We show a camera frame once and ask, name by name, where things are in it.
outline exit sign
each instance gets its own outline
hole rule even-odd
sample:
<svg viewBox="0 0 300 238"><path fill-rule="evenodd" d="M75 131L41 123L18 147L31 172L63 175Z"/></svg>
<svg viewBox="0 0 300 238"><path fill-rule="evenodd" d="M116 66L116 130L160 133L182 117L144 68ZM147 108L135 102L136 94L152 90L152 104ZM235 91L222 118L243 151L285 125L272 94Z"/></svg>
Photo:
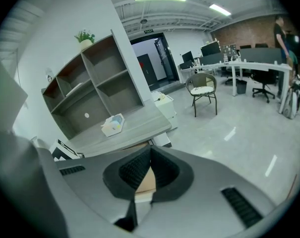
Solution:
<svg viewBox="0 0 300 238"><path fill-rule="evenodd" d="M144 33L149 34L149 33L154 33L154 32L153 32L153 29L149 29L149 30L145 30Z"/></svg>

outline doorway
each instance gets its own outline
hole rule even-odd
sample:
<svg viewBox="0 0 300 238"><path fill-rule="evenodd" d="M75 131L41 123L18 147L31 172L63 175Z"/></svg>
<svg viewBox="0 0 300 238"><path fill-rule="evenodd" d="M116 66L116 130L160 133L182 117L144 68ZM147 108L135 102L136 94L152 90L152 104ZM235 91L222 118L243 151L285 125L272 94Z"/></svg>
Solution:
<svg viewBox="0 0 300 238"><path fill-rule="evenodd" d="M173 57L163 33L130 41L150 91L179 80Z"/></svg>

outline trash can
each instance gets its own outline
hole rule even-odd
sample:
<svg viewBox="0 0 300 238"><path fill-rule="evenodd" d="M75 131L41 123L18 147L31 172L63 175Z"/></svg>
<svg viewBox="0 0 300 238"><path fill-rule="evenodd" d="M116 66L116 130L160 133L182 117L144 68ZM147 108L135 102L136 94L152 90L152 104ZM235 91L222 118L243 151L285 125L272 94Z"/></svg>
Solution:
<svg viewBox="0 0 300 238"><path fill-rule="evenodd" d="M237 93L244 94L247 88L247 81L237 79L236 84L237 84Z"/></svg>

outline desk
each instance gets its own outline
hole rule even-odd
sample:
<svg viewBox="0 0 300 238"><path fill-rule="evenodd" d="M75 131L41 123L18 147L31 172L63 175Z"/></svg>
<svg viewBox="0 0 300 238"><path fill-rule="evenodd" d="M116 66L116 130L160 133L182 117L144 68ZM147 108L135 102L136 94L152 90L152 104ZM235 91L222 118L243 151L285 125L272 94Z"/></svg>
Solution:
<svg viewBox="0 0 300 238"><path fill-rule="evenodd" d="M210 65L201 65L201 66L195 66L189 69L183 69L180 72L181 73L189 73L190 71L193 71L195 69L200 70L214 70L214 69L220 69L221 67L230 66L233 72L233 96L236 96L237 94L237 88L236 88L236 71L235 67L240 68L240 79L242 80L242 69L256 69L256 70L262 70L262 71L268 71L269 69L282 71L284 72L284 81L283 81L283 89L282 89L282 99L281 99L281 106L279 108L279 113L282 113L285 99L287 97L287 92L289 88L289 77L290 77L290 71L292 70L291 67L289 67L287 64L272 64L272 63L260 63L260 62L246 62L246 61L230 61L228 63L215 63Z"/></svg>
<svg viewBox="0 0 300 238"><path fill-rule="evenodd" d="M96 124L66 143L85 157L119 151L147 141L171 128L171 124L159 111L152 100L144 102L144 107L123 114L125 122L122 131L106 137L101 131L104 122Z"/></svg>

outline brick wall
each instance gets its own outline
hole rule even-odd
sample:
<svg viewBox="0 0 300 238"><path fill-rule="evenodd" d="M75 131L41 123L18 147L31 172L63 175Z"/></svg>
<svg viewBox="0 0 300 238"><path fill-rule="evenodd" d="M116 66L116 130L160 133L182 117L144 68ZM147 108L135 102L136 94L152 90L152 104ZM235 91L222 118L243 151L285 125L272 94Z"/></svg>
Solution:
<svg viewBox="0 0 300 238"><path fill-rule="evenodd" d="M266 43L274 47L274 15L257 17L244 20L212 32L212 37L219 40L220 46L236 44L237 49L242 45L251 45L254 48L256 43ZM290 30L291 34L299 34L288 17L284 17L284 29Z"/></svg>

